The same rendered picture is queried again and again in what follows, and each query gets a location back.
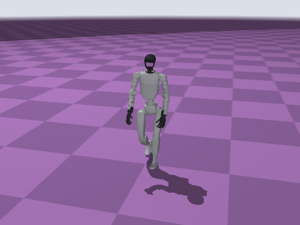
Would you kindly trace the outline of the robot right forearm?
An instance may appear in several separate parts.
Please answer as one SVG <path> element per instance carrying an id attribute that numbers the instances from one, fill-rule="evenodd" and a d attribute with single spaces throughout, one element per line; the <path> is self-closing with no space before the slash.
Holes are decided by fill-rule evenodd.
<path id="1" fill-rule="evenodd" d="M 128 101 L 128 110 L 130 110 L 130 107 L 134 107 L 134 99 L 135 99 L 135 97 L 132 96 L 131 93 L 132 93 L 132 90 L 130 90 L 129 96 L 128 96 L 128 99 L 129 99 L 129 101 Z"/>

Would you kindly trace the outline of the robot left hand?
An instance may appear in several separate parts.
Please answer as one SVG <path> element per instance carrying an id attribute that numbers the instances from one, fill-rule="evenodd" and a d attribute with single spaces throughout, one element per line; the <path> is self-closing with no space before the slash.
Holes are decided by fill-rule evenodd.
<path id="1" fill-rule="evenodd" d="M 165 126 L 165 121 L 166 121 L 165 117 L 166 117 L 166 115 L 164 115 L 163 113 L 164 113 L 164 110 L 162 110 L 162 112 L 161 112 L 161 117 L 160 117 L 160 119 L 156 122 L 156 123 L 159 122 L 159 124 L 156 126 L 156 127 L 159 126 L 158 128 L 163 128 L 163 127 Z"/>

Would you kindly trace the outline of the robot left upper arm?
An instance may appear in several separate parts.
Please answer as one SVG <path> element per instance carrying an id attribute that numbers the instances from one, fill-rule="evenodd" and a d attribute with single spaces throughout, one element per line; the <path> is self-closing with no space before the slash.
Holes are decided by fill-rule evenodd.
<path id="1" fill-rule="evenodd" d="M 168 87 L 168 82 L 167 82 L 167 76 L 165 74 L 158 74 L 159 80 L 162 82 L 162 88 L 164 92 L 162 92 L 161 96 L 162 98 L 165 98 L 165 94 L 168 92 L 169 93 L 169 87 Z"/>

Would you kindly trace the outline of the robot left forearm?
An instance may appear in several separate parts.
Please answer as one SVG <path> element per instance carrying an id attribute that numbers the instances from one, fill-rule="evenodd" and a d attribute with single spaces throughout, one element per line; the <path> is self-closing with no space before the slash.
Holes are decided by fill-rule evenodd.
<path id="1" fill-rule="evenodd" d="M 165 94 L 165 99 L 163 99 L 163 107 L 162 107 L 162 110 L 164 110 L 164 115 L 167 115 L 167 110 L 168 110 L 168 103 L 169 103 L 169 100 L 170 100 L 170 96 L 169 96 L 169 93 L 167 92 Z"/>

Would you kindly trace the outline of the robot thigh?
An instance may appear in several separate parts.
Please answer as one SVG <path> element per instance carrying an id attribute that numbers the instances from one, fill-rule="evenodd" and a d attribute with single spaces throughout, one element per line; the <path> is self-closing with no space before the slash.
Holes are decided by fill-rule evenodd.
<path id="1" fill-rule="evenodd" d="M 137 116 L 136 116 L 136 123 L 137 123 L 137 131 L 138 131 L 138 136 L 139 140 L 141 142 L 146 142 L 147 141 L 147 135 L 145 135 L 145 117 L 146 117 L 145 109 L 141 109 L 138 111 Z"/>
<path id="2" fill-rule="evenodd" d="M 161 111 L 162 111 L 162 107 L 157 107 L 157 111 L 156 111 L 156 114 L 155 114 L 155 119 L 154 119 L 154 130 L 153 130 L 153 136 L 152 136 L 152 139 L 151 139 L 151 142 L 157 142 L 159 140 L 159 136 L 160 136 L 160 131 L 161 131 L 161 128 L 158 128 L 156 127 L 158 123 L 156 123 L 160 117 L 161 117 Z"/>

